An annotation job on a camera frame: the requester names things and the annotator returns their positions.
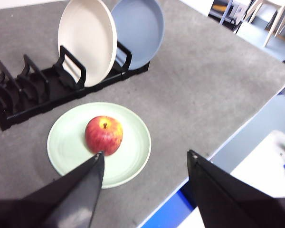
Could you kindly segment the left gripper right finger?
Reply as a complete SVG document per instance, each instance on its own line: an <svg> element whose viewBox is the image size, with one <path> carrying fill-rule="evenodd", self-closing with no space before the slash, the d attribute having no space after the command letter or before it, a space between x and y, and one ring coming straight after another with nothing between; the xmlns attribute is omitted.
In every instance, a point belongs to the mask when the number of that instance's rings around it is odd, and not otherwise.
<svg viewBox="0 0 285 228"><path fill-rule="evenodd" d="M285 198L274 198L187 152L191 192L207 228L285 228Z"/></svg>

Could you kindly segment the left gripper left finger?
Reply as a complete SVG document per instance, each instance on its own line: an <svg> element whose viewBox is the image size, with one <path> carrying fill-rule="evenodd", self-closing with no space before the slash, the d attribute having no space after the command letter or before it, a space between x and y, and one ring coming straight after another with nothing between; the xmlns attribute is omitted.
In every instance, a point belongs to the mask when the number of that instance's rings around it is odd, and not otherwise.
<svg viewBox="0 0 285 228"><path fill-rule="evenodd" d="M98 152L21 199L0 199L0 228L89 228L102 187L104 162L104 154Z"/></svg>

